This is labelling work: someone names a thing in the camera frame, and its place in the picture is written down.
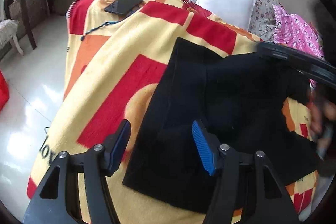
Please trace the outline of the right hand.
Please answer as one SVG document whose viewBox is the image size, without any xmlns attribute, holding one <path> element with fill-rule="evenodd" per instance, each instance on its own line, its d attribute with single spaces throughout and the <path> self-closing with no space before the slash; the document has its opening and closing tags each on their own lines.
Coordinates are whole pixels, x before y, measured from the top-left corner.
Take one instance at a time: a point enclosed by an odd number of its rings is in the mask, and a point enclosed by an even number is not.
<svg viewBox="0 0 336 224">
<path fill-rule="evenodd" d="M 310 128 L 315 135 L 322 135 L 325 121 L 335 121 L 335 104 L 325 98 L 325 89 L 316 85 L 310 93 L 308 108 L 311 114 Z"/>
</svg>

